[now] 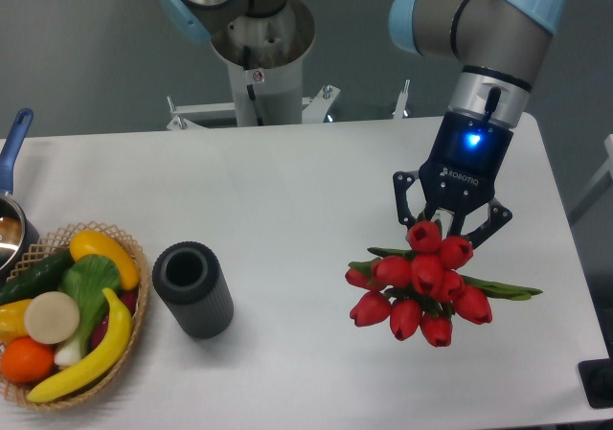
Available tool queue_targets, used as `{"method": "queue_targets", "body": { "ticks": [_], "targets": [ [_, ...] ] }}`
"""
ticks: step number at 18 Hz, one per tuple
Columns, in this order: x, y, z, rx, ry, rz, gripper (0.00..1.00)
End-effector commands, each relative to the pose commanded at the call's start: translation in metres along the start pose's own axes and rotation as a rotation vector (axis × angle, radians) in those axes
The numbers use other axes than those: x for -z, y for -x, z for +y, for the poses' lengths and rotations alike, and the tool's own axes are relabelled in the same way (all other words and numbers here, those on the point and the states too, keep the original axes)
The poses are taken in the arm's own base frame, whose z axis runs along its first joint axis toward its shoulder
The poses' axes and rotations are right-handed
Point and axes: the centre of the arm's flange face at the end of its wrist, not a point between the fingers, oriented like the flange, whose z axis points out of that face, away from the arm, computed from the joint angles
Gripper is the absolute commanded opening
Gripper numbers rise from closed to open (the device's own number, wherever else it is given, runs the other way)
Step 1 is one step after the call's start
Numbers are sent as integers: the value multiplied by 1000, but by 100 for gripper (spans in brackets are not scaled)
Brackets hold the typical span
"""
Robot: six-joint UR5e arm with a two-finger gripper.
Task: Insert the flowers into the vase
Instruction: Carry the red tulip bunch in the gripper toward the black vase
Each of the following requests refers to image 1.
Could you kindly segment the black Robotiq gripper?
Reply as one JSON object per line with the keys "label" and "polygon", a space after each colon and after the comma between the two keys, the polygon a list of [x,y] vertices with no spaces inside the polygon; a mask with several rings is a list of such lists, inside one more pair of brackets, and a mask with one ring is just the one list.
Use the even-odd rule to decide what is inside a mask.
{"label": "black Robotiq gripper", "polygon": [[[412,227],[438,210],[452,215],[448,234],[459,236],[465,219],[484,205],[488,219],[465,238],[477,249],[512,220],[512,212],[494,198],[495,179],[511,143],[511,130],[456,112],[444,114],[431,152],[419,171],[393,175],[397,220]],[[424,197],[412,204],[409,191],[421,184]]]}

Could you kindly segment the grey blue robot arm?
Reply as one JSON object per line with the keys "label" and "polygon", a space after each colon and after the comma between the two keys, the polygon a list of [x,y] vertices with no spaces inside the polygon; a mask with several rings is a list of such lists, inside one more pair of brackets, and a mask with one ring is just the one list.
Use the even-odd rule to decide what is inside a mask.
{"label": "grey blue robot arm", "polygon": [[[397,172],[397,216],[412,226],[407,191],[420,183],[423,214],[448,212],[463,234],[481,207],[488,219],[466,235],[479,246],[511,220],[494,183],[556,35],[566,0],[394,0],[389,36],[402,51],[452,57],[463,70],[422,166]],[[314,19],[299,0],[159,0],[190,41],[210,44],[226,63],[241,126],[302,124],[303,61]]]}

